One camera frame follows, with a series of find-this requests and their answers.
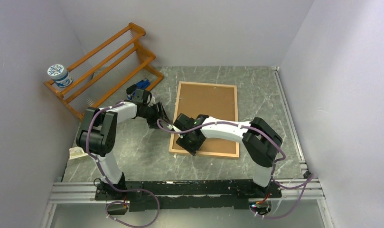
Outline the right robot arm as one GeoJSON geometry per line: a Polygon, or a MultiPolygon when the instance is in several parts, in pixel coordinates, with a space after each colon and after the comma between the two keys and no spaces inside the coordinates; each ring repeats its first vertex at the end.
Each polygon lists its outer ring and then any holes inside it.
{"type": "Polygon", "coordinates": [[[269,192],[272,170],[283,140],[264,119],[255,117],[251,121],[232,122],[205,114],[196,118],[180,114],[172,130],[179,134],[177,145],[192,155],[201,149],[206,139],[222,139],[244,146],[255,163],[252,193],[263,197],[269,192]]]}

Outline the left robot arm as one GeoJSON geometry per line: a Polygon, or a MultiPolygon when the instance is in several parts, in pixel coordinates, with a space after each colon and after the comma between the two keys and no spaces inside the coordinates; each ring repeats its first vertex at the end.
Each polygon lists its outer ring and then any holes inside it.
{"type": "Polygon", "coordinates": [[[87,108],[75,140],[95,162],[102,176],[102,187],[115,200],[122,199],[126,193],[124,173],[112,153],[117,125],[137,117],[145,119],[150,129],[158,128],[158,119],[169,123],[162,103],[150,91],[135,88],[129,96],[129,100],[120,100],[109,107],[87,108]]]}

